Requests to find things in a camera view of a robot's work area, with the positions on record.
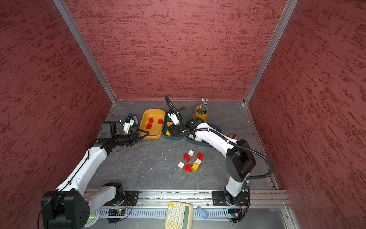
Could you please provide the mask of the yellow rectangular bin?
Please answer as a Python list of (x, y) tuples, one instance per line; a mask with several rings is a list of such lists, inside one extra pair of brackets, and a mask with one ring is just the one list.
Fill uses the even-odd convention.
[[(147, 129), (146, 126), (149, 123), (150, 117), (153, 118), (154, 122), (151, 123), (152, 128)], [(139, 128), (150, 132), (150, 135), (145, 139), (157, 140), (161, 138), (163, 124), (158, 124), (158, 120), (159, 119), (164, 120), (164, 117), (165, 117), (165, 111), (162, 109), (148, 109), (144, 112)]]

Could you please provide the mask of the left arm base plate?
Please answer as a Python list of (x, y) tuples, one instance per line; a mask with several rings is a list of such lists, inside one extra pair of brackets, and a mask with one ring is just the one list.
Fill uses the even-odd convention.
[(123, 191), (121, 195), (112, 200), (114, 206), (136, 206), (139, 191)]

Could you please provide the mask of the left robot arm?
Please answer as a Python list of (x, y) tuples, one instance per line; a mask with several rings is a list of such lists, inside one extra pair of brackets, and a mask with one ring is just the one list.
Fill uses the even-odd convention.
[(107, 183), (91, 194), (86, 188), (103, 161), (116, 147), (132, 147), (149, 136), (149, 132), (134, 126), (134, 120), (101, 124), (98, 139), (87, 147), (83, 159), (56, 190), (46, 192), (41, 198), (41, 211), (37, 222), (45, 229), (83, 229), (92, 226), (100, 217), (100, 207), (122, 199), (127, 202), (121, 183)]

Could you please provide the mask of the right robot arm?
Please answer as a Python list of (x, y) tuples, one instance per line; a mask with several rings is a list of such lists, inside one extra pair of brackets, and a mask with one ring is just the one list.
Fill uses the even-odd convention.
[[(197, 137), (211, 145), (225, 157), (229, 180), (224, 189), (224, 197), (231, 206), (239, 202), (241, 193), (250, 180), (267, 178), (273, 174), (272, 162), (263, 154), (251, 149), (248, 142), (243, 139), (229, 138), (200, 119), (189, 122), (185, 127), (172, 124), (168, 127), (168, 132), (171, 135), (185, 134)], [(268, 172), (261, 175), (251, 175), (256, 166), (254, 155), (262, 158), (268, 164)]]

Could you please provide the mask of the white long lego bottom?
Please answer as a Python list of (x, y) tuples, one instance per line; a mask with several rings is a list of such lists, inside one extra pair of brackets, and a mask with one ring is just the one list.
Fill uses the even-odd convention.
[(194, 141), (196, 141), (196, 142), (203, 142), (202, 139), (197, 138), (197, 137), (194, 139)]

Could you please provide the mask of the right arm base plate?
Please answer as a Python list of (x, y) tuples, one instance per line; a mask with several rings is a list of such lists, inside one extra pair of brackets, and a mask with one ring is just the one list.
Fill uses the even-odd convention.
[(212, 201), (214, 206), (247, 206), (249, 202), (249, 194), (244, 191), (238, 196), (233, 197), (226, 190), (224, 191), (213, 191)]

